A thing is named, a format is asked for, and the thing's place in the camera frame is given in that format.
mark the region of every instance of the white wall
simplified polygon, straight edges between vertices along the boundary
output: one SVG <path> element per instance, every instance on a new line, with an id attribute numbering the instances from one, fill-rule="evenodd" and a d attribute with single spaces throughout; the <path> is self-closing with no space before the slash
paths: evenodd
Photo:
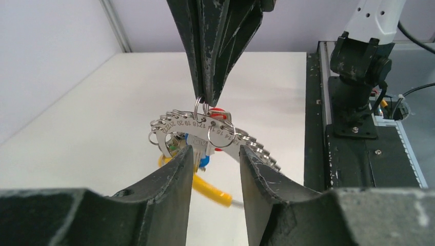
<path id="1" fill-rule="evenodd" d="M 115 53 L 97 0 L 0 0 L 0 144 Z"/>
<path id="2" fill-rule="evenodd" d="M 183 51 L 165 0 L 112 0 L 134 52 Z M 248 51 L 313 52 L 319 40 L 336 40 L 359 0 L 277 0 Z M 435 33 L 435 1 L 408 0 L 401 20 L 419 39 Z M 398 40 L 406 39 L 401 33 Z"/>

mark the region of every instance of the blue plastic part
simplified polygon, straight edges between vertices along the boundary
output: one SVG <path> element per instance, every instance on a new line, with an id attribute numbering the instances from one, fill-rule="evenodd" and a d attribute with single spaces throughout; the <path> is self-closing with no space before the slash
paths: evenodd
<path id="1" fill-rule="evenodd" d="M 210 156 L 206 155 L 205 158 L 202 158 L 200 161 L 200 168 L 205 167 L 210 162 Z"/>

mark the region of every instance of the tabletop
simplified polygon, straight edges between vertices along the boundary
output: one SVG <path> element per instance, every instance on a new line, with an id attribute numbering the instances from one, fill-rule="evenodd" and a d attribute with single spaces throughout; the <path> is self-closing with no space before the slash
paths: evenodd
<path id="1" fill-rule="evenodd" d="M 218 103 L 300 184 L 305 81 L 306 53 L 246 52 Z M 86 187 L 111 196 L 158 168 L 149 123 L 194 103 L 186 54 L 115 55 L 0 146 L 0 189 Z M 243 200 L 238 162 L 225 153 L 199 175 Z M 247 244 L 243 209 L 192 191 L 186 245 Z"/>

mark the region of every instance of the gray floor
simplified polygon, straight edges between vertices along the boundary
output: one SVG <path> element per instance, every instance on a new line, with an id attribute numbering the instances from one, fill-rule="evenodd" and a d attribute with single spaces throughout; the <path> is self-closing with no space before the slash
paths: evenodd
<path id="1" fill-rule="evenodd" d="M 435 82 L 435 55 L 411 44 L 397 44 L 386 79 L 388 94 L 398 95 Z M 429 187 L 435 188 L 435 87 L 406 97 L 411 114 L 403 120 L 408 139 Z"/>

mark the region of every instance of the pliers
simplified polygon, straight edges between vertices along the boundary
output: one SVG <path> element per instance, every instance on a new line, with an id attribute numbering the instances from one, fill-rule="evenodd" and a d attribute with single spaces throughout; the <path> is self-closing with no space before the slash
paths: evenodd
<path id="1" fill-rule="evenodd" d="M 195 97 L 215 107 L 228 73 L 276 0 L 167 0 L 186 50 Z"/>

